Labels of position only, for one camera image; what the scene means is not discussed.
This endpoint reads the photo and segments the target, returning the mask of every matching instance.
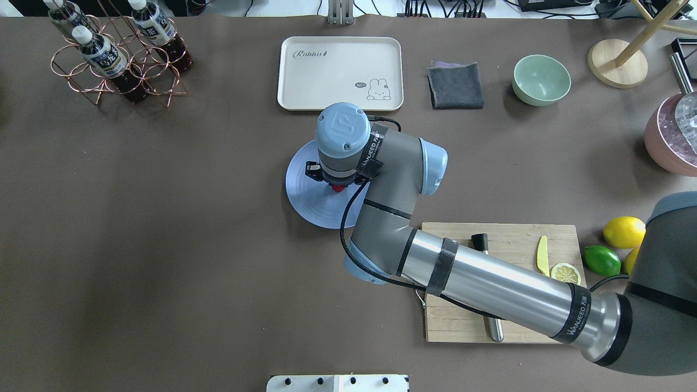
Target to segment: folded gray cloth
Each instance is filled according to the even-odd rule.
[[[482,83],[477,63],[436,63],[428,70],[434,109],[482,109]]]

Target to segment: lemon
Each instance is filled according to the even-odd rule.
[[[646,234],[646,225],[639,218],[620,216],[605,225],[603,236],[605,241],[615,248],[631,249],[641,245]]]
[[[569,263],[559,263],[555,265],[549,275],[562,282],[570,282],[577,285],[581,284],[581,273],[575,266]]]
[[[617,254],[601,245],[588,246],[583,252],[583,261],[591,271],[603,276],[619,274],[622,266]]]
[[[631,273],[631,270],[634,269],[634,262],[636,261],[636,256],[639,254],[639,248],[634,248],[629,252],[627,257],[625,258],[625,272],[626,273]]]

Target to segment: wooden round base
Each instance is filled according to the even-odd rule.
[[[631,89],[646,79],[649,65],[644,53],[637,50],[626,63],[617,67],[615,59],[629,46],[623,40],[603,40],[588,52],[588,66],[598,79],[618,89]]]

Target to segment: wooden cutting board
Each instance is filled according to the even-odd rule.
[[[548,238],[549,267],[559,263],[574,265],[586,286],[576,227],[573,225],[520,225],[501,223],[436,223],[424,222],[422,230],[448,237],[465,246],[472,246],[470,236],[487,233],[489,254],[506,262],[537,270],[535,255],[541,236]],[[426,295],[426,341],[493,343],[484,330],[482,316],[455,306],[437,296]],[[503,321],[503,343],[557,343],[549,337]]]

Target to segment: white floor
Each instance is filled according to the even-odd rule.
[[[327,15],[329,0],[197,0],[199,2],[208,2],[205,13],[217,13],[229,16],[293,16],[293,15]],[[445,9],[450,11],[456,2],[441,0],[445,5]],[[356,7],[364,10],[369,14],[378,14],[396,16],[397,13],[404,11],[406,0],[354,0]],[[597,4],[595,0],[591,6],[581,6],[573,8],[560,8],[557,10],[549,10],[554,13],[568,14],[593,14],[595,10],[593,6]],[[443,17],[443,9],[438,3],[438,0],[427,0],[433,17]],[[354,8],[353,15],[360,16],[362,13]],[[484,13],[487,17],[504,17],[504,18],[542,18],[547,15],[535,12],[522,13],[515,6],[505,3],[503,0],[484,0]],[[9,3],[8,0],[0,0],[0,16],[22,16],[17,9]],[[576,17],[577,19],[594,19],[595,16]]]

